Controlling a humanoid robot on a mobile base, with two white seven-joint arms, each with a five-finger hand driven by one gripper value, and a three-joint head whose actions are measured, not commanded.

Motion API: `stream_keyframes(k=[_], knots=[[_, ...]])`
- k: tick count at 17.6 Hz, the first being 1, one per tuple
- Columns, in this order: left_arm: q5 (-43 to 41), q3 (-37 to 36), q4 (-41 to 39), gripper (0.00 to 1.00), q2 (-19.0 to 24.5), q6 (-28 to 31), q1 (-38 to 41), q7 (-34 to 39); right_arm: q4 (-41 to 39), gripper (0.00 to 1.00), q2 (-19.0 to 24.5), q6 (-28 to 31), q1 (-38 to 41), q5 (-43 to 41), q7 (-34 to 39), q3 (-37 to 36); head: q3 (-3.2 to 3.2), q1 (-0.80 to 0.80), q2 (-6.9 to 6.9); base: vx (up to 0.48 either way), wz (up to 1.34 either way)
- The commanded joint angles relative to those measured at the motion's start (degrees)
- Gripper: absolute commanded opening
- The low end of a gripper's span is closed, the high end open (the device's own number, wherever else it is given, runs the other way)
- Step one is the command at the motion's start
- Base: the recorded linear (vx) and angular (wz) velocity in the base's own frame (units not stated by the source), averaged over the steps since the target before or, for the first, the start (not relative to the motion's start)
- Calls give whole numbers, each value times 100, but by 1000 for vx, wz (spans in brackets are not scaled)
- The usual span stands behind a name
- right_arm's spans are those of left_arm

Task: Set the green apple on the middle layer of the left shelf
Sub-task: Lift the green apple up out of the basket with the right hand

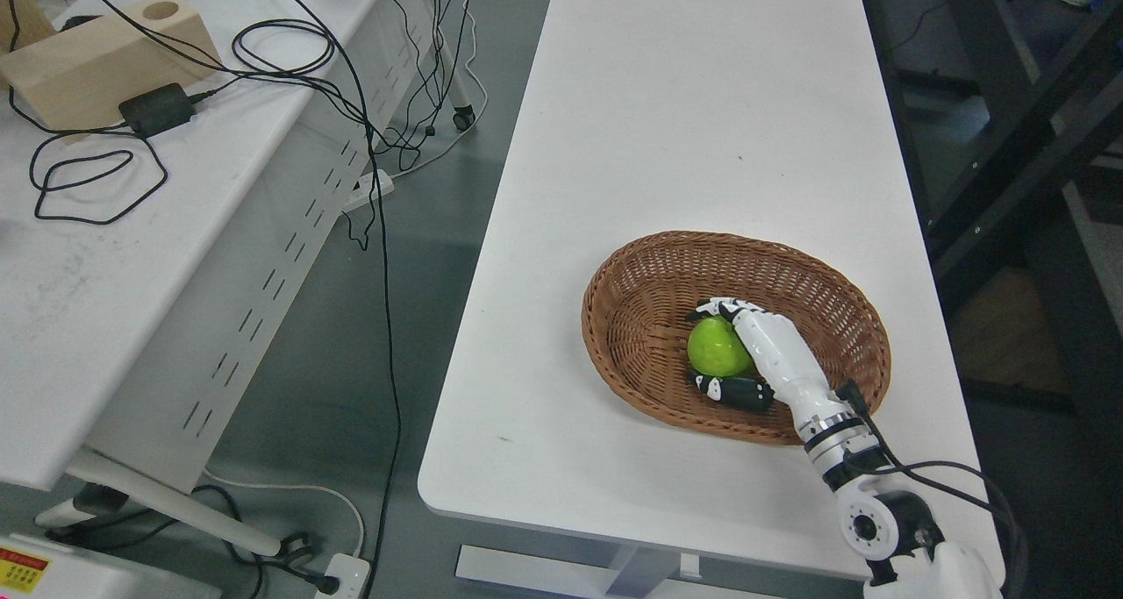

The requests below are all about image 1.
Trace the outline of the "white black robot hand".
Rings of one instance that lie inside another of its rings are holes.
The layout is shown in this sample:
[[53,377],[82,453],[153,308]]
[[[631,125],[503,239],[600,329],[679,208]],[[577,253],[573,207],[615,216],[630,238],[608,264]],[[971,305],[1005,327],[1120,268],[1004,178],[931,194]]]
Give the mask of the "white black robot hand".
[[789,318],[734,296],[711,296],[687,315],[687,320],[699,323],[705,317],[723,317],[733,324],[774,402],[789,407],[802,442],[857,418],[853,407],[834,394],[825,371]]

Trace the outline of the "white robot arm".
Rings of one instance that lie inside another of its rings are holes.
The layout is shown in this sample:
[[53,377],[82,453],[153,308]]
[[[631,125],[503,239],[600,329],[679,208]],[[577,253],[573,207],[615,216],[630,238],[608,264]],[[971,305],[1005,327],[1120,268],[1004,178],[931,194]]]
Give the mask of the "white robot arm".
[[814,416],[797,433],[836,494],[846,546],[869,568],[866,598],[999,597],[979,552],[944,538],[926,499],[862,417]]

